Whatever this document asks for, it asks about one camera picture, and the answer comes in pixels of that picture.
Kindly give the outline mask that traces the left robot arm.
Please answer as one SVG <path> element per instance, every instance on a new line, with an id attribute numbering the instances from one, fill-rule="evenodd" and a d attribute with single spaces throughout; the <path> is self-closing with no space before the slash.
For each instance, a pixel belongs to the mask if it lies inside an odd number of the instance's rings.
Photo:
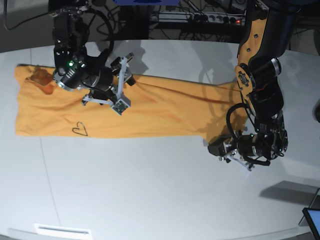
<path id="1" fill-rule="evenodd" d="M 269 166 L 287 151 L 279 58 L 289 44 L 299 12 L 307 4 L 306 0 L 247 2 L 245 33 L 235 67 L 241 101 L 226 113 L 228 134 L 207 147 L 221 161 L 236 162 L 251 171 L 256 165 Z"/>

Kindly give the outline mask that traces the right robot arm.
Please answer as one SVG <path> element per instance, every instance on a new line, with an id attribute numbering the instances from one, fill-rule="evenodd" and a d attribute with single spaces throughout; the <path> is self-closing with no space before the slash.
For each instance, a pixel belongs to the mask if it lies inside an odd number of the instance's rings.
<path id="1" fill-rule="evenodd" d="M 124 94 L 124 86 L 135 84 L 128 65 L 134 54 L 131 52 L 127 56 L 117 57 L 110 66 L 106 66 L 115 44 L 107 17 L 93 9 L 87 0 L 50 0 L 48 13 L 53 18 L 53 79 L 57 85 L 69 92 L 88 90 L 81 100 L 83 105 L 94 102 L 109 105 L 117 111 L 129 108 L 131 101 Z M 109 46 L 98 56 L 88 55 L 86 43 L 91 25 L 84 22 L 83 14 L 100 17 L 109 30 Z"/>

